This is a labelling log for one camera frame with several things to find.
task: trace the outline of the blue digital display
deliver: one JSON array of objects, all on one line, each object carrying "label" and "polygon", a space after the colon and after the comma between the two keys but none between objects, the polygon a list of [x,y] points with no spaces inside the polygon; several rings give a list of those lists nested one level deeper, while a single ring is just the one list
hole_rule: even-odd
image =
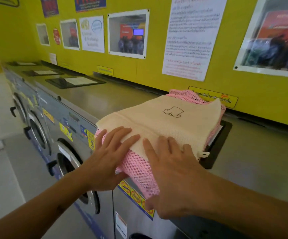
[{"label": "blue digital display", "polygon": [[144,35],[144,29],[133,29],[133,35],[137,35],[137,36],[143,36]]}]

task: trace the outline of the person's left hand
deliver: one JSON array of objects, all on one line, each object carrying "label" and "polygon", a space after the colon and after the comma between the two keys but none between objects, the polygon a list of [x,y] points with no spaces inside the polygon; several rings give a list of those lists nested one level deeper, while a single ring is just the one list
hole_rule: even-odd
[{"label": "person's left hand", "polygon": [[95,139],[95,149],[91,157],[73,171],[79,181],[85,185],[86,191],[113,190],[123,179],[128,177],[124,172],[115,174],[115,170],[130,147],[140,138],[138,134],[121,144],[122,138],[131,131],[131,128],[115,128],[106,135],[103,143],[102,138],[106,134],[106,130],[99,133]]}]

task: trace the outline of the blue and red poster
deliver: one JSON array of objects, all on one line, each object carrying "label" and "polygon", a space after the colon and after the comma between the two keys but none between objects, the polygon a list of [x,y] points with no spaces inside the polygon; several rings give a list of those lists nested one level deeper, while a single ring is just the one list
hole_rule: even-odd
[{"label": "blue and red poster", "polygon": [[106,7],[106,0],[74,0],[74,2],[76,12]]},{"label": "blue and red poster", "polygon": [[41,0],[43,15],[50,17],[59,14],[57,0]]}]

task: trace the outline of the black door handle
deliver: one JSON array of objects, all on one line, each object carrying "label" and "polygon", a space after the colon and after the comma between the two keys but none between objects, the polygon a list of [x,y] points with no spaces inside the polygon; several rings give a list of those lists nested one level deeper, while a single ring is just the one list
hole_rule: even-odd
[{"label": "black door handle", "polygon": [[46,164],[46,167],[47,167],[47,169],[48,169],[48,171],[49,171],[49,174],[50,174],[51,176],[54,176],[54,172],[53,172],[52,168],[53,168],[55,165],[57,165],[57,164],[58,164],[58,161],[56,161],[56,160],[51,161],[51,162],[49,162],[49,163]]},{"label": "black door handle", "polygon": [[27,126],[24,128],[24,133],[25,133],[25,136],[27,137],[27,139],[31,140],[31,137],[29,136],[29,131],[30,131],[31,127],[30,126]]},{"label": "black door handle", "polygon": [[146,235],[143,235],[141,233],[133,233],[132,235],[130,235],[129,239],[152,239],[152,238]]},{"label": "black door handle", "polygon": [[17,109],[15,106],[13,106],[13,107],[10,108],[10,112],[11,112],[11,114],[12,114],[14,117],[16,117],[15,109]]}]

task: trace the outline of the pink mesh laundry bag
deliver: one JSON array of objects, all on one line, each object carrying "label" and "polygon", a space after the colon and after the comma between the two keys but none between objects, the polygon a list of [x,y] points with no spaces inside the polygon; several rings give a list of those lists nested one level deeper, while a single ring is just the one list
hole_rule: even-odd
[{"label": "pink mesh laundry bag", "polygon": [[[172,89],[169,92],[169,94],[167,94],[166,96],[171,96],[171,97],[181,99],[190,103],[195,103],[195,104],[208,104],[209,103],[201,99],[195,92],[191,90]],[[209,141],[214,136],[214,134],[217,132],[219,125],[220,125],[220,121],[222,119],[222,116],[225,110],[226,110],[226,107],[224,105],[221,105],[220,118],[218,120],[216,127],[210,133],[206,141],[206,144],[204,146],[204,149],[206,148],[206,145],[209,143]],[[100,132],[101,132],[100,130],[97,130],[95,136],[98,136]],[[152,195],[159,194],[160,191],[154,179],[149,162],[146,161],[141,156],[139,156],[138,154],[136,154],[135,152],[133,152],[132,150],[128,151],[122,164],[117,168],[117,171],[125,172],[138,186],[138,188],[141,190],[141,192],[143,193],[146,199],[148,199]]]}]

